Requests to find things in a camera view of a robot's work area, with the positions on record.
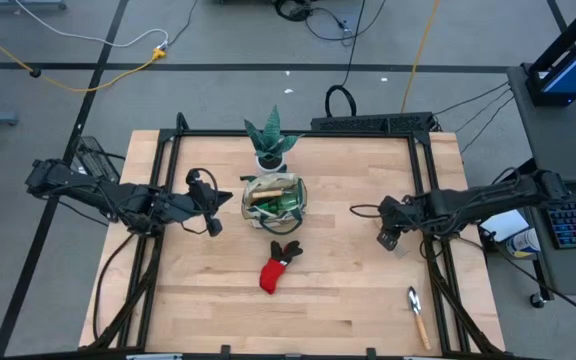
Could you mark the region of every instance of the white cable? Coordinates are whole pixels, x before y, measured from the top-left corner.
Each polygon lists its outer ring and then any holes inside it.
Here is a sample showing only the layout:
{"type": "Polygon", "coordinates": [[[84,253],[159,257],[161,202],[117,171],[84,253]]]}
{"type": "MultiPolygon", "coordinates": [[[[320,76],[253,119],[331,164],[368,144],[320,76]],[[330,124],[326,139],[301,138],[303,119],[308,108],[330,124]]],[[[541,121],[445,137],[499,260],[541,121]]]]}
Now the white cable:
{"type": "Polygon", "coordinates": [[[30,10],[28,10],[25,6],[23,6],[21,4],[21,2],[19,0],[15,0],[15,2],[17,3],[17,5],[19,5],[19,7],[24,10],[28,15],[30,15],[32,18],[34,18],[35,20],[37,20],[40,24],[42,24],[43,26],[47,27],[48,29],[52,30],[54,33],[62,35],[62,36],[67,36],[67,37],[74,37],[77,39],[84,39],[84,40],[92,40],[92,41],[98,41],[98,42],[102,42],[104,44],[110,45],[110,46],[114,46],[114,47],[128,47],[134,43],[136,43],[137,41],[141,40],[141,38],[143,38],[144,36],[153,33],[153,32],[160,32],[162,34],[164,34],[166,36],[166,38],[164,39],[164,42],[161,43],[161,45],[159,45],[160,49],[165,49],[168,46],[168,33],[165,30],[162,29],[152,29],[152,30],[148,30],[145,33],[139,35],[137,38],[135,38],[133,41],[127,43],[127,44],[114,44],[111,42],[108,42],[104,39],[100,39],[100,38],[96,38],[96,37],[90,37],[90,36],[83,36],[83,35],[77,35],[77,34],[70,34],[70,33],[66,33],[63,31],[59,31],[57,29],[55,29],[54,27],[46,24],[43,20],[41,20],[40,18],[38,18],[35,14],[33,14],[32,12],[30,12],[30,10]]]}

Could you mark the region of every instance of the green leaf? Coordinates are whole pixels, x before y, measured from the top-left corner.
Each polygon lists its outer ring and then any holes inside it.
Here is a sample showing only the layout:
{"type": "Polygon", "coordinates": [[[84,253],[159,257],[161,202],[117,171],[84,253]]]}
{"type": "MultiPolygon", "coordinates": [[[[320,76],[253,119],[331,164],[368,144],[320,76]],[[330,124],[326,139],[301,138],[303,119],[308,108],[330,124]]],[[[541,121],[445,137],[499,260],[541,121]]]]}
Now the green leaf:
{"type": "Polygon", "coordinates": [[[272,147],[279,142],[279,132],[281,130],[279,111],[277,110],[277,105],[272,108],[270,116],[268,116],[268,121],[266,122],[266,127],[264,128],[264,144],[267,148],[272,147]]]}
{"type": "Polygon", "coordinates": [[[302,137],[303,135],[299,135],[299,136],[286,136],[284,138],[284,140],[282,142],[279,143],[279,148],[278,151],[280,154],[287,152],[288,150],[292,149],[293,146],[295,146],[295,144],[297,143],[297,140],[299,140],[300,137],[302,137]]]}
{"type": "Polygon", "coordinates": [[[261,135],[261,132],[255,128],[255,125],[246,119],[244,119],[244,124],[246,125],[246,132],[248,133],[250,140],[252,140],[252,145],[255,147],[255,150],[265,149],[266,147],[262,140],[263,136],[261,135]]]}
{"type": "Polygon", "coordinates": [[[273,153],[266,152],[266,151],[263,151],[263,150],[257,150],[257,151],[255,152],[255,155],[256,155],[258,158],[262,158],[262,159],[266,159],[266,160],[271,160],[271,159],[273,159],[273,158],[278,157],[277,155],[275,155],[275,154],[273,154],[273,153]]]}
{"type": "Polygon", "coordinates": [[[278,140],[276,143],[274,143],[274,144],[270,147],[270,149],[268,149],[268,151],[270,151],[270,152],[277,152],[277,150],[279,149],[279,145],[281,144],[282,141],[284,141],[284,138],[285,138],[285,136],[283,136],[283,135],[279,136],[279,140],[278,140]]]}

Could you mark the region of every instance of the yellow cable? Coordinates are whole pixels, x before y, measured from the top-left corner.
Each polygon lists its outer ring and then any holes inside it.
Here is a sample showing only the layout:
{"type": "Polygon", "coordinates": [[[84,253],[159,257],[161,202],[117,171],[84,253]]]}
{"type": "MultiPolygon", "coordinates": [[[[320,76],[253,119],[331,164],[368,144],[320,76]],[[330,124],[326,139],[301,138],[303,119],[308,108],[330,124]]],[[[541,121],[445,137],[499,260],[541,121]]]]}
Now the yellow cable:
{"type": "Polygon", "coordinates": [[[408,98],[408,91],[410,90],[410,86],[412,85],[412,79],[415,77],[415,73],[417,72],[417,64],[419,63],[421,53],[424,50],[424,45],[426,45],[426,38],[428,37],[428,33],[430,32],[432,22],[435,19],[437,8],[439,8],[439,0],[435,0],[435,4],[432,6],[432,13],[430,14],[430,18],[428,18],[428,24],[426,24],[426,30],[424,30],[424,36],[421,38],[421,43],[419,44],[419,50],[417,51],[417,57],[415,57],[415,62],[412,64],[412,71],[410,72],[410,77],[408,78],[408,86],[406,86],[406,92],[404,93],[404,101],[401,103],[402,113],[406,108],[406,99],[408,98]]]}
{"type": "MultiPolygon", "coordinates": [[[[0,45],[0,51],[3,52],[4,54],[6,54],[6,56],[8,56],[9,58],[11,58],[14,62],[16,62],[19,66],[21,66],[23,69],[28,70],[30,72],[33,72],[34,69],[31,68],[30,66],[26,65],[23,61],[17,59],[15,57],[15,55],[11,54],[10,51],[6,50],[3,46],[0,45]]],[[[112,84],[116,83],[117,81],[119,81],[119,79],[128,76],[130,74],[134,74],[137,71],[143,70],[145,68],[147,68],[148,66],[150,66],[150,64],[152,64],[153,62],[155,62],[156,60],[161,59],[162,57],[166,56],[166,52],[159,49],[159,48],[155,48],[152,57],[150,58],[150,60],[148,60],[148,62],[146,62],[145,64],[139,66],[136,69],[130,70],[130,71],[126,71],[123,74],[120,74],[119,76],[117,76],[116,78],[112,79],[111,81],[103,84],[103,85],[99,85],[97,87],[94,88],[90,88],[90,89],[78,89],[78,88],[71,88],[70,86],[64,85],[62,83],[60,83],[59,81],[50,78],[48,76],[41,76],[42,79],[48,81],[49,83],[56,85],[62,89],[65,90],[69,90],[69,91],[73,91],[73,92],[92,92],[92,91],[97,91],[100,89],[103,89],[105,87],[111,86],[112,84]]]]}

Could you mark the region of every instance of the wooden handle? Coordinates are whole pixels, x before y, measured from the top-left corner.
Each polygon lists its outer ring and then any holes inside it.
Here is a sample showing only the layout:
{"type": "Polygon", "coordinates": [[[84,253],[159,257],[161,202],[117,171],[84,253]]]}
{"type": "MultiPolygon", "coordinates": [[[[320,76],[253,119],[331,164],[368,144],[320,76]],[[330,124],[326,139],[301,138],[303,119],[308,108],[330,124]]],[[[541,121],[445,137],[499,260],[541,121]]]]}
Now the wooden handle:
{"type": "Polygon", "coordinates": [[[423,341],[426,350],[430,350],[430,341],[428,340],[428,334],[426,333],[426,327],[424,326],[424,321],[421,319],[421,315],[415,314],[415,320],[417,320],[417,328],[419,328],[421,341],[423,341]]]}
{"type": "Polygon", "coordinates": [[[263,199],[267,197],[279,197],[283,195],[283,190],[269,190],[269,191],[260,191],[256,193],[252,193],[253,199],[263,199]]]}

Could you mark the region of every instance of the wooden table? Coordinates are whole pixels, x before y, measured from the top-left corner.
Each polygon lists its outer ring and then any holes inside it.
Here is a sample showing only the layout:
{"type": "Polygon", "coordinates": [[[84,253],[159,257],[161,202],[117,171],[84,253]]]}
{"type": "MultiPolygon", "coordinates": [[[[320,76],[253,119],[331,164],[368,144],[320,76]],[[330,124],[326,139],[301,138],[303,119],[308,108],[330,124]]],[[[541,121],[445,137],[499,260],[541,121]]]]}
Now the wooden table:
{"type": "MultiPolygon", "coordinates": [[[[123,182],[149,182],[157,136],[157,131],[133,132],[123,182]]],[[[465,189],[455,135],[433,133],[431,139],[440,187],[465,189]]],[[[423,153],[419,158],[428,190],[423,153]]],[[[409,252],[398,259],[375,240],[378,219],[359,218],[348,211],[353,204],[379,204],[385,195],[401,199],[414,194],[406,140],[306,137],[287,154],[287,164],[304,179],[308,206],[303,226],[280,238],[253,229],[241,217],[245,183],[239,176],[256,173],[250,140],[182,139],[173,190],[185,193],[188,169],[206,167],[217,178],[219,189],[233,192],[234,197],[219,210],[224,230],[215,238],[185,232],[179,225],[166,228],[146,349],[217,353],[222,344],[229,344],[233,353],[247,354],[362,355],[374,347],[380,355],[440,355],[428,268],[418,253],[421,234],[402,235],[399,246],[409,252]],[[278,291],[270,296],[258,283],[273,239],[283,243],[299,239],[304,254],[290,264],[278,291]],[[411,285],[421,298],[431,351],[423,348],[408,304],[411,285]]],[[[200,217],[186,225],[197,230],[205,227],[200,217]]],[[[123,225],[110,226],[100,269],[126,234],[123,225]]],[[[462,236],[479,241],[473,228],[462,236]]],[[[136,242],[114,259],[104,279],[102,328],[125,299],[136,242]]],[[[492,343],[503,349],[483,255],[459,241],[451,245],[462,303],[492,343]]],[[[93,300],[94,289],[82,345],[92,341],[93,300]]],[[[451,347],[458,350],[454,318],[447,303],[445,308],[451,347]]],[[[138,305],[133,330],[140,312],[138,305]]],[[[134,343],[136,332],[131,331],[129,344],[134,343]]]]}

